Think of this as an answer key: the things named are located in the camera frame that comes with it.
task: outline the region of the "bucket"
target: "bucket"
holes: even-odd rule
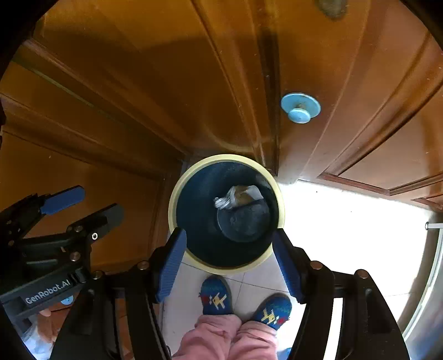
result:
[[[258,202],[264,207],[251,203],[233,210],[217,209],[214,198],[224,197],[236,185],[256,185],[264,198]],[[259,211],[250,213],[254,207]],[[271,255],[269,235],[284,225],[283,197],[277,182],[259,163],[239,155],[215,155],[180,177],[169,201],[168,222],[171,232],[176,227],[186,230],[188,264],[218,275],[244,272]]]

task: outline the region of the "foot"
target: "foot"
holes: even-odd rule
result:
[[[251,320],[278,330],[289,319],[291,310],[291,300],[286,295],[274,294],[258,307]]]
[[[199,294],[203,305],[203,315],[232,314],[231,294],[224,279],[210,276],[203,284]]]

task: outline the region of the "pant leg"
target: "pant leg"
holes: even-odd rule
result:
[[[237,315],[202,315],[188,331],[174,360],[226,360],[232,338],[241,326]]]
[[[232,341],[228,360],[277,360],[276,334],[261,322],[244,323]]]

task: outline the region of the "sunlit floor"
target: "sunlit floor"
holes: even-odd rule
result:
[[[349,274],[357,269],[369,271],[398,320],[419,270],[427,235],[424,224],[432,213],[303,181],[280,188],[286,210],[284,229],[292,243],[331,270]],[[180,266],[163,308],[163,335],[172,353],[202,313],[198,293],[209,275],[186,263]],[[234,312],[244,321],[267,296],[288,291],[274,255],[252,271],[230,276],[227,282]],[[279,350],[292,346],[304,311],[304,305],[291,300],[291,318],[277,333]],[[335,359],[341,310],[342,301],[336,299],[327,360]]]

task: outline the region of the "person's leg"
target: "person's leg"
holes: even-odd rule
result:
[[[225,360],[232,338],[241,320],[232,314],[231,295],[227,285],[216,276],[207,278],[200,291],[203,315],[195,329],[187,332],[174,360]]]
[[[289,318],[292,304],[285,295],[273,295],[234,337],[228,360],[277,360],[277,330]]]

